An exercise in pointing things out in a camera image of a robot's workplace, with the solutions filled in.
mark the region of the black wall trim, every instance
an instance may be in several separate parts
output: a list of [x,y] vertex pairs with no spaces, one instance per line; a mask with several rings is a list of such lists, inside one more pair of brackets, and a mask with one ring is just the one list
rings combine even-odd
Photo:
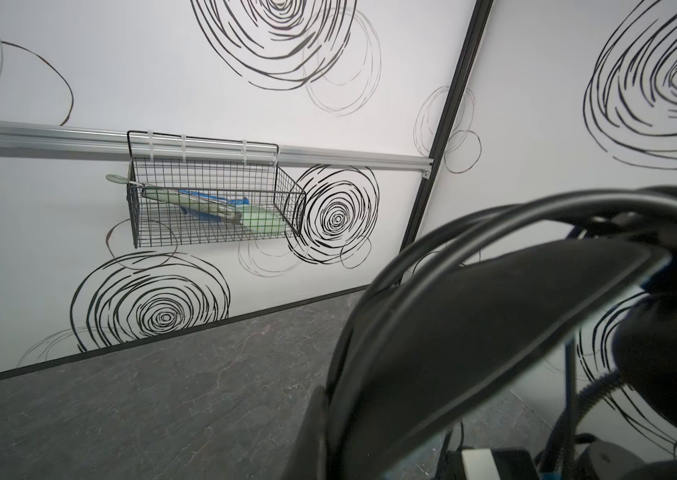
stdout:
[[355,286],[348,290],[342,290],[340,292],[328,293],[327,295],[313,296],[312,298],[307,298],[306,300],[299,300],[298,302],[286,303],[285,305],[273,306],[272,308],[267,308],[264,310],[258,310],[256,312],[245,313],[244,315],[233,316],[226,320],[219,320],[218,322],[206,323],[204,325],[193,326],[188,329],[177,330],[175,332],[165,333],[160,336],[154,336],[148,339],[138,339],[131,342],[121,343],[119,345],[104,347],[103,349],[91,350],[89,352],[76,353],[74,355],[65,356],[55,360],[48,360],[47,362],[35,363],[32,365],[22,366],[17,369],[5,370],[0,372],[0,380],[9,379],[11,377],[24,375],[26,373],[38,372],[39,370],[45,370],[53,368],[55,366],[64,365],[65,363],[77,362],[79,360],[93,358],[94,356],[105,355],[107,353],[118,352],[120,350],[130,349],[134,346],[141,346],[147,343],[158,342],[161,340],[171,339],[181,335],[187,335],[189,333],[199,332],[200,330],[208,330],[215,328],[217,326],[228,325],[229,323],[239,322],[241,320],[248,320],[257,316],[267,315],[269,313],[281,312],[283,310],[295,308],[297,306],[308,305],[309,303],[319,302],[320,300],[327,300],[334,298],[336,296],[347,295],[349,293],[359,292],[365,290],[367,285]]
[[432,159],[432,170],[429,178],[422,179],[418,187],[416,203],[413,204],[413,211],[410,213],[410,220],[407,223],[405,236],[402,239],[401,250],[416,241],[416,235],[418,235],[418,229],[421,226],[421,220],[423,220],[423,214],[427,209],[429,196],[434,186],[434,179],[437,178],[439,164],[445,155],[445,147],[450,137],[450,129],[453,128],[453,122],[456,120],[458,106],[461,104],[463,91],[467,87],[469,74],[471,74],[474,60],[477,58],[479,43],[482,42],[487,18],[490,15],[492,7],[493,0],[477,0],[477,4],[474,5],[472,19],[469,22],[469,29],[467,30],[467,37],[463,40],[461,55],[456,64],[456,72],[453,74],[453,81],[450,82],[450,90],[447,92],[442,116],[439,117],[437,133],[434,135],[432,148],[429,150],[429,158]]

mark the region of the white zip tie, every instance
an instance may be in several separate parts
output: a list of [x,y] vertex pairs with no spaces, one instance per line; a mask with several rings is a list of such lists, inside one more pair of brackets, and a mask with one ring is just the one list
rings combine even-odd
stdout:
[[147,130],[147,134],[149,134],[149,158],[151,161],[154,161],[154,139],[152,138],[152,131]]

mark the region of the wire basket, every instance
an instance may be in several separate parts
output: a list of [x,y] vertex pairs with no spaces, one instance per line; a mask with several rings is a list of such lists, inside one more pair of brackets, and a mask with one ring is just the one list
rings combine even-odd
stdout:
[[[148,155],[136,141],[138,134],[141,139],[148,134]],[[306,195],[276,165],[276,144],[140,130],[127,137],[127,198],[136,247],[279,238],[301,231]],[[179,139],[180,150],[170,144]],[[193,153],[223,159],[192,158]]]

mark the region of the speckled floor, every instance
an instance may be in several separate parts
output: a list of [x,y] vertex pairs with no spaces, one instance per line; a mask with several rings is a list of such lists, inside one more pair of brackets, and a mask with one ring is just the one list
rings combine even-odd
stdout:
[[[0,478],[277,478],[360,293],[0,381]],[[511,392],[467,444],[543,446]],[[441,436],[392,478],[433,475]]]

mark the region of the black cable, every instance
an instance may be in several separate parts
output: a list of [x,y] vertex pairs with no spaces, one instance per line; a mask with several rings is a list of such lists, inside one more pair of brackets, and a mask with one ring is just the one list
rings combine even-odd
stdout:
[[584,230],[582,226],[574,226],[573,229],[570,231],[570,233],[568,233],[568,236],[566,236],[565,238],[568,240],[578,238],[584,232],[586,232],[586,230]]
[[463,449],[463,440],[464,440],[464,434],[463,434],[463,420],[461,420],[461,439],[458,442],[458,449],[462,450]]
[[411,280],[397,288],[389,300],[393,306],[379,312],[357,340],[355,354],[346,358],[344,374],[333,390],[328,409],[327,444],[334,462],[351,421],[367,376],[399,324],[429,292],[458,265],[496,240],[539,220],[591,217],[602,211],[636,212],[677,222],[677,197],[649,190],[587,190],[554,195],[517,206],[459,235],[439,255],[421,267]]
[[578,396],[575,389],[575,337],[565,344],[565,431],[563,434],[562,480],[573,477],[575,426],[578,425]]
[[[605,398],[609,393],[614,389],[619,388],[623,385],[623,379],[621,378],[621,372],[618,370],[613,370],[610,373],[607,373],[600,378],[593,380],[589,385],[587,385],[581,393],[579,393],[577,400],[578,405],[578,415],[575,416],[575,421],[573,428],[581,421],[581,418],[586,416],[600,400]],[[541,465],[539,466],[539,472],[548,473],[553,472],[556,465],[557,459],[559,458],[559,450],[563,445],[564,433],[568,429],[566,425],[568,420],[567,408],[562,413],[562,415],[557,418],[557,422],[552,428],[552,433],[549,435],[549,439],[546,441],[546,447],[543,450],[543,456],[541,457]]]
[[677,441],[674,442],[674,446],[671,448],[671,457],[676,460],[677,459]]
[[[594,436],[591,433],[579,433],[575,435],[575,444],[576,445],[582,445],[586,443],[594,443],[599,438]],[[543,450],[535,454],[535,457],[533,457],[533,464],[535,465],[536,468],[538,468],[539,465],[541,465],[541,457],[543,457]]]
[[332,395],[336,381],[341,375],[343,361],[345,360],[347,347],[349,340],[351,339],[354,317],[357,316],[358,312],[362,312],[363,306],[375,296],[376,293],[386,290],[394,283],[397,283],[407,269],[415,265],[423,256],[429,254],[429,252],[438,246],[452,240],[455,236],[461,235],[472,226],[493,218],[498,214],[502,214],[515,206],[516,205],[503,205],[487,208],[473,214],[461,216],[456,220],[439,226],[416,240],[414,244],[408,245],[399,255],[394,257],[394,260],[383,268],[380,274],[376,275],[373,282],[368,285],[363,292],[360,300],[357,301],[357,304],[354,306],[351,313],[349,313],[349,317],[343,326],[341,335],[338,337],[338,342],[333,350],[331,365],[328,368],[328,379],[325,382],[325,392],[328,394],[328,398]]
[[447,467],[447,450],[450,447],[450,437],[453,436],[453,430],[455,427],[448,430],[445,434],[445,439],[442,442],[442,448],[439,450],[439,460],[437,461],[437,470],[434,472],[434,480],[440,480],[445,478],[445,468]]

